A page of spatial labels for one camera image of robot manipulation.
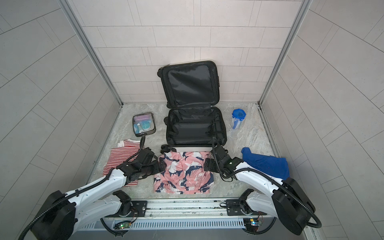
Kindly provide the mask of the pink navy shark garment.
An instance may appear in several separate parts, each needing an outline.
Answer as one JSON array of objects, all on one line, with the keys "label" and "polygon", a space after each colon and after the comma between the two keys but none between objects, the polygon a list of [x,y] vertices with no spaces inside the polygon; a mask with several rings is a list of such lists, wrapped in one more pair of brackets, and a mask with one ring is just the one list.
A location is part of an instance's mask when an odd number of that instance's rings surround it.
[{"label": "pink navy shark garment", "polygon": [[169,152],[161,155],[166,170],[154,175],[154,192],[193,195],[208,194],[214,185],[214,175],[204,170],[209,152]]}]

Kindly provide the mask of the blue garment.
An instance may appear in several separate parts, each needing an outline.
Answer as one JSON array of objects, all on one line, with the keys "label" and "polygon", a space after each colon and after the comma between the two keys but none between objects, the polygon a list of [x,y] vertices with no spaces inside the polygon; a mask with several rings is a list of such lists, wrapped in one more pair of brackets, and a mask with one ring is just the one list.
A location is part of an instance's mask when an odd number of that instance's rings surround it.
[{"label": "blue garment", "polygon": [[254,169],[282,180],[290,177],[289,165],[286,158],[254,154],[250,148],[243,148],[241,152],[243,154],[243,160]]}]

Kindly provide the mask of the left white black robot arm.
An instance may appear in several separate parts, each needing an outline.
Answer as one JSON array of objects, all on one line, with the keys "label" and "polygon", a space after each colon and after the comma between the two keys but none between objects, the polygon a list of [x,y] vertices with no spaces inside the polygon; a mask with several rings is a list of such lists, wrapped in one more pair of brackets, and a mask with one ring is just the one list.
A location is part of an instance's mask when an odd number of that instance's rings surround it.
[{"label": "left white black robot arm", "polygon": [[32,232],[38,240],[67,240],[98,219],[132,214],[132,199],[121,188],[166,169],[166,163],[150,148],[144,148],[144,143],[142,137],[139,150],[104,177],[73,191],[50,194],[19,239]]}]

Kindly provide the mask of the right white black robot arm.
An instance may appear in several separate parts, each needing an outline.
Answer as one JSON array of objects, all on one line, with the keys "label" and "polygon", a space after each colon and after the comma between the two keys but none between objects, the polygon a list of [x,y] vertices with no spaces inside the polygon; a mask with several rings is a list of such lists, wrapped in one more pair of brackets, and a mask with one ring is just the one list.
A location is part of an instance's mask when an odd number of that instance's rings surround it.
[{"label": "right white black robot arm", "polygon": [[315,214],[315,206],[297,181],[272,177],[240,158],[231,158],[216,138],[211,143],[212,157],[205,160],[204,170],[218,173],[223,180],[238,180],[251,186],[238,199],[238,208],[245,215],[253,212],[271,215],[295,235],[300,235],[305,227],[323,226]]}]

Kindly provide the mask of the red white striped garment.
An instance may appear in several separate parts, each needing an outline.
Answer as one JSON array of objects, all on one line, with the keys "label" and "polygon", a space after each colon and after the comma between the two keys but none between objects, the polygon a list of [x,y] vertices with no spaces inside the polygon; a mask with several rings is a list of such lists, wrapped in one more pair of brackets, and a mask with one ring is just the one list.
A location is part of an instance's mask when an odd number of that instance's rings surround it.
[{"label": "red white striped garment", "polygon": [[130,162],[135,160],[136,157],[131,157],[139,151],[139,148],[139,140],[128,139],[120,141],[116,148],[111,149],[109,159],[103,168],[103,175],[107,175],[110,169],[116,168],[128,159],[130,159]]}]

